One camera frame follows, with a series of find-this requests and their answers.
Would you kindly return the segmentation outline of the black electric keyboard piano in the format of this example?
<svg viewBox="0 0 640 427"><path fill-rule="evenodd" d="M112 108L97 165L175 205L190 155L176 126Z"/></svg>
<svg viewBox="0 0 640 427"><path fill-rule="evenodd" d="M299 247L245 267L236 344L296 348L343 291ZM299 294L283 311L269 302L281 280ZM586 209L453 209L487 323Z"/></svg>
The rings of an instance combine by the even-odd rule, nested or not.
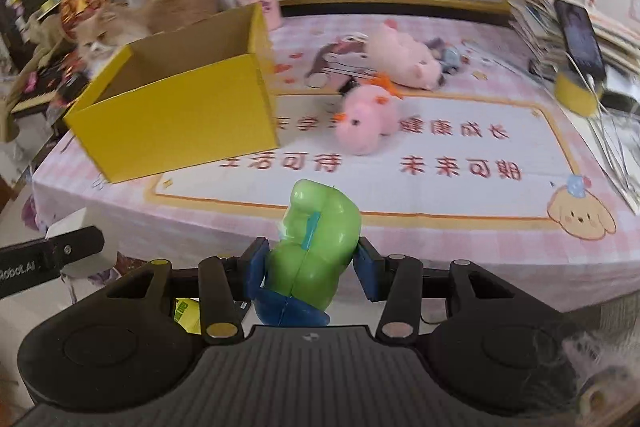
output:
<svg viewBox="0 0 640 427"><path fill-rule="evenodd" d="M89 84L86 65L74 54L56 60L27 77L26 87L11 109L16 119L41 115L48 124L63 118Z"/></svg>

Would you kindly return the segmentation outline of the yellow tape roll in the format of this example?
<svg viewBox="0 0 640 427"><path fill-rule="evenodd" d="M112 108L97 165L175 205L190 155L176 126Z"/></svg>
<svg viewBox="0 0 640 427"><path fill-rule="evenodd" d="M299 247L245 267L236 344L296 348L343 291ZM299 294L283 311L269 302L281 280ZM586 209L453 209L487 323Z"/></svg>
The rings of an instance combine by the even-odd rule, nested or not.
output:
<svg viewBox="0 0 640 427"><path fill-rule="evenodd" d="M597 113L603 86L597 81L583 80L578 72L560 69L555 76L553 93L555 100L570 112L591 117Z"/></svg>

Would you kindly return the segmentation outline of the small toy truck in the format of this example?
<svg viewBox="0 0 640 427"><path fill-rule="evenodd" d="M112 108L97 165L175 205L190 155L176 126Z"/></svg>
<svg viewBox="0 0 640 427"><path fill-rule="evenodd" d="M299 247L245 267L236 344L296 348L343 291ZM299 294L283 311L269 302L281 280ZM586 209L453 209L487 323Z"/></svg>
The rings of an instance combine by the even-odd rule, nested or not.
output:
<svg viewBox="0 0 640 427"><path fill-rule="evenodd" d="M446 43L442 38L427 41L426 46L431 50L436 60L439 61L444 74L454 75L459 72L462 60L459 51L454 46Z"/></svg>

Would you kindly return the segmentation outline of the stack of booklets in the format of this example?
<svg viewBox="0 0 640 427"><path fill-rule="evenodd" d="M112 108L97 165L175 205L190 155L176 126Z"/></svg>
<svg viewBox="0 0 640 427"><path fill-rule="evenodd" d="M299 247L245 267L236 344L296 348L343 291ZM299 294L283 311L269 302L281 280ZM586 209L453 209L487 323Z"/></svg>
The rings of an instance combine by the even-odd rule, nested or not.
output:
<svg viewBox="0 0 640 427"><path fill-rule="evenodd" d="M639 76L639 33L573 0L510 0L511 26L533 57L529 72L552 80L562 67L587 67L588 46L598 61L631 78Z"/></svg>

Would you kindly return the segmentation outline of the yellow cardboard box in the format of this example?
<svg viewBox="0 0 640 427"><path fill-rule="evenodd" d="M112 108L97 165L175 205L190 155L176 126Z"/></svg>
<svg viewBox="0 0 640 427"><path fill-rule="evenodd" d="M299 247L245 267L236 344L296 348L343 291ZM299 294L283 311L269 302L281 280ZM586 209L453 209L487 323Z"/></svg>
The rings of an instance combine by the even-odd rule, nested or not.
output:
<svg viewBox="0 0 640 427"><path fill-rule="evenodd" d="M64 120L112 183L278 147L274 60L247 5L124 46Z"/></svg>

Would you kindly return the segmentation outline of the green frog toy figure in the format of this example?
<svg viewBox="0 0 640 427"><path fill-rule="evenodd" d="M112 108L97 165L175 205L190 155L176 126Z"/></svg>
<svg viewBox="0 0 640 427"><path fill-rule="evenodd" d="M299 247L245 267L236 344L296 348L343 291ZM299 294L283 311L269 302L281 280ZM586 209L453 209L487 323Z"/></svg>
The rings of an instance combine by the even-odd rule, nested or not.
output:
<svg viewBox="0 0 640 427"><path fill-rule="evenodd" d="M280 242L266 256L264 278L252 298L262 323L324 327L326 309L352 262L361 232L358 207L337 188L297 181Z"/></svg>

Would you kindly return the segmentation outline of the black smartphone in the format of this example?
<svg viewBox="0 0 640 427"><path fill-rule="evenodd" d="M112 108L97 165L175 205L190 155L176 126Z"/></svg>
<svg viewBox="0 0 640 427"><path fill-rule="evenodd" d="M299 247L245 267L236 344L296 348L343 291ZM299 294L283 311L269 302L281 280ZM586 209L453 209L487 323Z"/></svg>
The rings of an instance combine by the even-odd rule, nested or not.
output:
<svg viewBox="0 0 640 427"><path fill-rule="evenodd" d="M585 77L603 82L606 70L596 33L586 9L573 2L554 0L558 19L568 55Z"/></svg>

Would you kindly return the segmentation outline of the fluffy orange white cat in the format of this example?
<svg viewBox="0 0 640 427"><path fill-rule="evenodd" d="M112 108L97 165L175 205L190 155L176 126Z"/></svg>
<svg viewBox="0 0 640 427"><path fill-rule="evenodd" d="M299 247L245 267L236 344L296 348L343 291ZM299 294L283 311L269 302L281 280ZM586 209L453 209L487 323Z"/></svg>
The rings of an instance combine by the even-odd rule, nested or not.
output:
<svg viewBox="0 0 640 427"><path fill-rule="evenodd" d="M146 0L137 8L107 3L76 26L78 55L94 78L127 44L195 24L218 11L218 0Z"/></svg>

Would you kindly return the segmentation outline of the pink chick plush toy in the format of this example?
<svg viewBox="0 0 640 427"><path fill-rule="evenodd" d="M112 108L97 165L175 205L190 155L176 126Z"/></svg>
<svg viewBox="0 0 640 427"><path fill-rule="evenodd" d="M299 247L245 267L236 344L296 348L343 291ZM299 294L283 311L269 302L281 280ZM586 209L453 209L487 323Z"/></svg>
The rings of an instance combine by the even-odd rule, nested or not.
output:
<svg viewBox="0 0 640 427"><path fill-rule="evenodd" d="M385 75L357 81L359 86L342 96L333 122L341 147L349 154L363 156L376 151L382 136L398 131L402 96Z"/></svg>

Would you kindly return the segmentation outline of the grey white eraser block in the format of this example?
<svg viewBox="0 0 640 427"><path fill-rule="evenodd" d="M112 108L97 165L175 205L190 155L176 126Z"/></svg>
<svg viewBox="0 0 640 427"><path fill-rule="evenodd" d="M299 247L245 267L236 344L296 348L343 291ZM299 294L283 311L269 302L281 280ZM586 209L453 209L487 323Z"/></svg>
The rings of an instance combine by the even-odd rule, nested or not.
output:
<svg viewBox="0 0 640 427"><path fill-rule="evenodd" d="M48 228L46 239L61 254L60 272L86 279L116 265L118 239L107 217L94 208L79 209Z"/></svg>

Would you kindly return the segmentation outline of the black binder clip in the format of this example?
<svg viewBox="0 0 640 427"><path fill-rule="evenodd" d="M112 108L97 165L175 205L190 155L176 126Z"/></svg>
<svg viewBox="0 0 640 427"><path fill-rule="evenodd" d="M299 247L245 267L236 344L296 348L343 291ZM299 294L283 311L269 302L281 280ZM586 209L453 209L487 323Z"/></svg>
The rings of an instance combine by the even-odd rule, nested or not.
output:
<svg viewBox="0 0 640 427"><path fill-rule="evenodd" d="M338 94L341 96L346 96L349 94L350 91L352 91L352 89L355 89L359 86L359 82L356 80L355 77L349 77L340 87L340 89L337 90Z"/></svg>

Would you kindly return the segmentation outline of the pink cartoon table mat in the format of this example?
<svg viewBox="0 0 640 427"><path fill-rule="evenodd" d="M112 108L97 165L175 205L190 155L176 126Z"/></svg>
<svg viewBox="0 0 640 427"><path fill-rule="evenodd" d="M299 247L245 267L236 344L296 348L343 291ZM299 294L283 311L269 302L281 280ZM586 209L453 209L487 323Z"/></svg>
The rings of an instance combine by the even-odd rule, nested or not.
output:
<svg viewBox="0 0 640 427"><path fill-rule="evenodd" d="M365 38L378 15L288 18L269 31L278 147L112 183L70 129L32 178L40 221L82 208L110 220L122 254L193 268L277 242L294 184L337 188L359 209L382 254L448 265L468 259L560 311L639 287L639 220L605 178L555 99L494 57L524 53L513 31L443 18L401 17L424 41L464 48L460 72L433 92L396 88L399 129L357 156L337 141L335 83L306 72L328 44L351 70L369 65Z"/></svg>

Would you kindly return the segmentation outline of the pink pig plush toy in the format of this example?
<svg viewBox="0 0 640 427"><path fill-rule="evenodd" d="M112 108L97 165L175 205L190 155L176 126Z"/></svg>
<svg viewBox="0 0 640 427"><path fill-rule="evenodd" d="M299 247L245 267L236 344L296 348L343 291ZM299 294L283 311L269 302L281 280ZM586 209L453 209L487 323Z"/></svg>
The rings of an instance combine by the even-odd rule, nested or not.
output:
<svg viewBox="0 0 640 427"><path fill-rule="evenodd" d="M399 86L434 91L442 80L442 66L430 48L393 24L378 25L366 43L370 69Z"/></svg>

